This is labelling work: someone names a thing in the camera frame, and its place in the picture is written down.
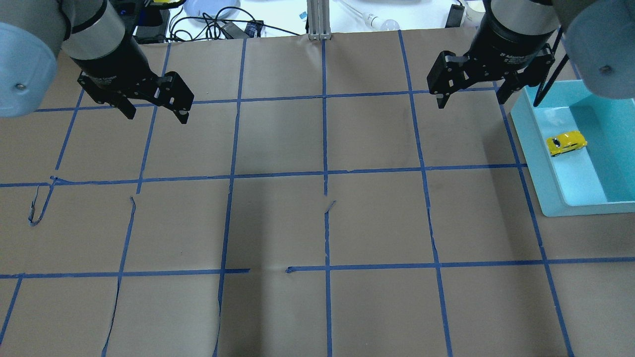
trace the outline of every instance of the yellow object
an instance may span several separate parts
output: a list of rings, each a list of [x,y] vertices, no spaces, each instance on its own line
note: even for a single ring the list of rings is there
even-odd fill
[[[587,145],[587,141],[578,130],[568,131],[555,137],[547,138],[549,154],[556,157],[564,152],[581,149]]]

